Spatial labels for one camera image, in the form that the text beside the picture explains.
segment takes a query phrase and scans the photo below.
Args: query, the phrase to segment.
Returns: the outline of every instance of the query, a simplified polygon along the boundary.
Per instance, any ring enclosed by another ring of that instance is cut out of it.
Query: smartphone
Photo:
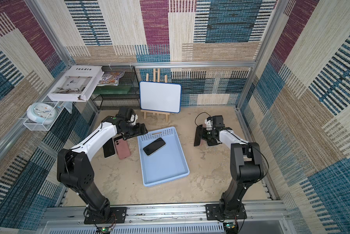
[[[116,153],[116,149],[115,149],[115,144],[112,141],[112,138],[110,138],[104,145],[103,145],[103,157],[104,158],[109,158],[112,156],[115,156]]]
[[[124,159],[131,156],[127,141],[123,140],[123,136],[114,138],[115,148],[119,159]]]
[[[164,147],[166,142],[162,138],[158,138],[152,143],[148,144],[143,148],[144,152],[147,154],[147,156],[151,156],[154,152],[159,150],[160,148]]]

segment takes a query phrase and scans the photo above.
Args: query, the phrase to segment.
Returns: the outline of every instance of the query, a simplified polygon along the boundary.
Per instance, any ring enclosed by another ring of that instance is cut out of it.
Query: phone screen
[[[148,144],[147,146],[144,147],[144,152],[147,154],[147,156],[153,154],[157,150],[159,150],[161,147],[163,147],[166,143],[162,138],[158,138],[152,143]]]

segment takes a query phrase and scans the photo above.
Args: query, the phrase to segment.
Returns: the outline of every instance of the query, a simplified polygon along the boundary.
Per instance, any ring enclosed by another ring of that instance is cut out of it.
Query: patterned carpet wall
[[[276,0],[37,0],[76,63],[255,60]],[[153,70],[137,69],[139,79]],[[182,105],[234,105],[249,68],[162,69]]]
[[[65,64],[23,0],[0,0],[0,139]]]
[[[77,103],[63,110],[49,132],[26,130],[0,162],[0,234],[35,233],[47,207],[63,187],[57,181],[57,153],[87,136],[95,112]]]
[[[350,233],[350,0],[290,0],[242,113],[297,233]]]
[[[23,0],[0,0],[0,139],[65,68]],[[28,131],[0,161],[0,233],[34,233],[62,189],[57,152],[86,137],[89,104],[64,110],[49,132]]]

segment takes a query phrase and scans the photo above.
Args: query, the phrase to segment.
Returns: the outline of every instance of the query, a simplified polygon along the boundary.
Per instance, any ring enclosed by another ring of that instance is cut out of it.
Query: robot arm
[[[116,134],[122,134],[123,139],[126,140],[148,133],[145,124],[136,124],[137,118],[138,116],[131,108],[121,107],[115,117],[107,116],[93,133],[72,147],[71,151],[84,152],[90,161],[101,147],[109,147],[106,142]]]
[[[219,200],[219,209],[212,210],[213,215],[208,215],[208,220],[234,218],[244,210],[241,200],[247,189],[264,176],[260,147],[258,143],[249,143],[238,137],[231,128],[225,127],[221,115],[208,117],[205,125],[197,126],[194,146],[200,145],[201,139],[206,140],[209,146],[225,144],[231,149],[232,176],[228,189]],[[244,161],[244,157],[251,158],[251,161]]]
[[[75,191],[87,204],[93,222],[109,222],[112,212],[109,200],[93,181],[95,174],[90,161],[101,147],[114,147],[108,142],[112,143],[111,138],[116,134],[121,134],[126,140],[148,133],[145,124],[136,123],[137,118],[131,108],[121,107],[115,117],[106,117],[82,142],[58,153],[57,180]]]

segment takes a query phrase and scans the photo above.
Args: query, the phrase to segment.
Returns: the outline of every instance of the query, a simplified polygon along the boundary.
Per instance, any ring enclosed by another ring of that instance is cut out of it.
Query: metal frame bar
[[[240,123],[240,127],[241,129],[243,130],[243,134],[245,136],[245,139],[249,142],[253,142],[253,138],[252,138],[252,135],[250,134],[250,131],[247,127],[247,124],[243,118],[243,115],[241,114],[241,111],[239,109],[235,109],[235,113],[236,113],[236,116],[238,118],[238,121]],[[277,197],[275,196],[275,192],[273,190],[273,185],[270,183],[269,179],[267,177],[263,178],[262,181],[266,184],[266,187],[269,191],[269,194],[271,196],[271,199],[272,200],[276,200]]]
[[[42,92],[41,96],[34,102],[41,101],[45,98],[45,96],[48,94],[48,92],[56,85],[57,81],[64,75],[64,73],[67,71],[67,68],[59,73],[57,78],[54,80],[54,82],[44,91]],[[26,112],[19,118],[16,123],[13,125],[13,127],[10,128],[10,130],[5,134],[4,137],[0,140],[0,160],[7,154],[7,152],[14,146],[15,142],[19,139],[19,137],[23,134],[23,132],[27,129],[23,122],[25,121]]]
[[[276,30],[279,18],[282,16],[282,14],[285,11],[285,8],[287,7],[289,0],[280,0],[280,2],[278,3],[278,6],[275,9],[274,12],[274,16],[272,17],[272,22],[267,30],[267,35],[265,36],[265,39],[262,42],[260,51],[257,54],[257,58],[256,58],[256,65],[253,67],[253,69],[249,72],[248,77],[247,77],[247,81],[245,82],[243,91],[241,92],[241,95],[239,97],[239,101],[237,104],[237,108],[240,109],[243,105],[243,102],[245,100],[245,98],[247,97],[247,93],[249,91],[249,88],[254,80],[257,68],[260,66],[261,61],[262,61],[262,57],[263,55],[266,53],[267,47],[271,42],[271,39],[274,35],[274,32]]]
[[[287,220],[288,212],[282,201],[254,200],[243,201],[249,221]],[[173,203],[173,204],[144,204],[144,205],[118,205],[111,207],[127,207],[126,221],[120,225],[145,224],[173,224],[173,223],[213,223],[206,218],[206,204],[219,204],[218,202],[202,203]],[[77,207],[51,207],[47,208],[40,221],[39,228],[50,227],[89,227],[84,222],[84,206]]]
[[[37,20],[42,30],[45,32],[45,35],[48,37],[61,60],[66,64],[67,67],[73,65],[73,60],[47,22],[44,12],[38,5],[38,2],[36,0],[24,0],[24,2],[27,4],[32,14],[35,16],[35,19]]]
[[[135,66],[135,68],[254,67],[255,61],[204,61],[160,63],[78,63],[90,66]]]

